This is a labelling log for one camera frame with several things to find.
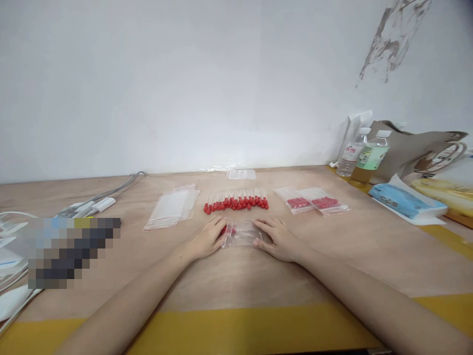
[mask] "white wall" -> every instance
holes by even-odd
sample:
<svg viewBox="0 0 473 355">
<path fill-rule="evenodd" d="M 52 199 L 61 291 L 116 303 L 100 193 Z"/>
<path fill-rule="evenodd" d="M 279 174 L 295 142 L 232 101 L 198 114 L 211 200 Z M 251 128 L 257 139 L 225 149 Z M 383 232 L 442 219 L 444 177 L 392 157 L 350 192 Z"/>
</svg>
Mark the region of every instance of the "white wall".
<svg viewBox="0 0 473 355">
<path fill-rule="evenodd" d="M 0 182 L 324 164 L 373 109 L 473 131 L 473 5 L 434 0 L 388 83 L 355 84 L 378 0 L 0 3 Z"/>
</svg>

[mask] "wooden table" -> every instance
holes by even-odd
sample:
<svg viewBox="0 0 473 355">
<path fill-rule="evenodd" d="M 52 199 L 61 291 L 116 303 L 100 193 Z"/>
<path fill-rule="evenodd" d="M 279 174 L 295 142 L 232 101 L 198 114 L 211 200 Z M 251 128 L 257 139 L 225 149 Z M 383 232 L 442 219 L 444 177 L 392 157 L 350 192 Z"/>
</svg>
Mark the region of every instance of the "wooden table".
<svg viewBox="0 0 473 355">
<path fill-rule="evenodd" d="M 121 238 L 91 261 L 75 289 L 41 293 L 0 339 L 0 354 L 52 353 L 117 290 L 209 219 L 202 211 L 208 194 L 252 187 L 266 189 L 269 210 L 222 215 L 235 221 L 277 216 L 312 247 L 388 283 L 473 335 L 472 250 L 455 234 L 439 226 L 422 230 L 410 225 L 322 166 L 258 170 L 256 180 L 225 177 L 225 172 L 139 177 L 116 197 L 117 204 L 99 215 L 122 219 Z M 1 211 L 52 217 L 125 180 L 2 185 Z M 143 231 L 159 196 L 188 183 L 202 191 L 194 218 L 176 228 Z M 318 186 L 352 211 L 330 217 L 314 211 L 292 216 L 272 191 L 283 186 Z M 129 353 L 274 354 L 377 346 L 373 335 L 306 270 L 260 250 L 238 247 L 192 264 Z"/>
</svg>

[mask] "yellow table edge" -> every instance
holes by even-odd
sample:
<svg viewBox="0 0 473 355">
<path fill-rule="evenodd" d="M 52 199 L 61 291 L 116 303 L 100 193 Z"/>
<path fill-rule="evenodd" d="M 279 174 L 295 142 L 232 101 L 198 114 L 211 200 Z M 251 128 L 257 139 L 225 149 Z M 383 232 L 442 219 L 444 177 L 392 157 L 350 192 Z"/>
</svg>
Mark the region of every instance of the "yellow table edge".
<svg viewBox="0 0 473 355">
<path fill-rule="evenodd" d="M 360 190 L 367 193 L 370 188 Z M 456 234 L 438 225 L 420 228 L 473 259 L 471 248 Z M 473 294 L 414 300 L 473 337 Z M 0 354 L 51 354 L 84 320 L 17 322 L 0 338 Z M 282 354 L 380 345 L 345 307 L 327 302 L 313 306 L 156 313 L 128 353 Z"/>
</svg>

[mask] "peeling paint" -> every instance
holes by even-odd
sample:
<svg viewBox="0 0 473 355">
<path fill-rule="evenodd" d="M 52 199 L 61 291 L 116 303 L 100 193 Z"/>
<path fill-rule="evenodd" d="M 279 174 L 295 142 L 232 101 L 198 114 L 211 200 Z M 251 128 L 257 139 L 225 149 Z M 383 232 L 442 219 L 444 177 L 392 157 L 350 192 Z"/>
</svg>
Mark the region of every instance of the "peeling paint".
<svg viewBox="0 0 473 355">
<path fill-rule="evenodd" d="M 367 70 L 371 70 L 382 73 L 384 82 L 388 82 L 389 73 L 401 65 L 431 2 L 432 0 L 394 0 L 392 7 L 384 10 L 365 65 L 361 69 L 360 81 L 364 79 Z"/>
</svg>

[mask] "water bottle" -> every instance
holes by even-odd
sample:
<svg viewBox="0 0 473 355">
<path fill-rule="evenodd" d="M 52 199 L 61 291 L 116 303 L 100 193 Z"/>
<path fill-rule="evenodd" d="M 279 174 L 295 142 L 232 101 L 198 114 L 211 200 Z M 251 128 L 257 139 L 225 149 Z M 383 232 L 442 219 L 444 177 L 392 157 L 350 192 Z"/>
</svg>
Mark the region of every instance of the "water bottle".
<svg viewBox="0 0 473 355">
<path fill-rule="evenodd" d="M 360 158 L 356 164 L 348 183 L 355 187 L 365 187 L 369 184 L 375 170 L 383 161 L 389 149 L 388 137 L 391 131 L 378 131 L 376 138 L 369 141 L 361 151 Z"/>
<path fill-rule="evenodd" d="M 358 130 L 355 140 L 346 147 L 341 160 L 338 162 L 337 174 L 340 176 L 351 176 L 356 167 L 358 157 L 368 141 L 367 135 L 371 131 L 370 127 L 362 127 Z"/>
</svg>

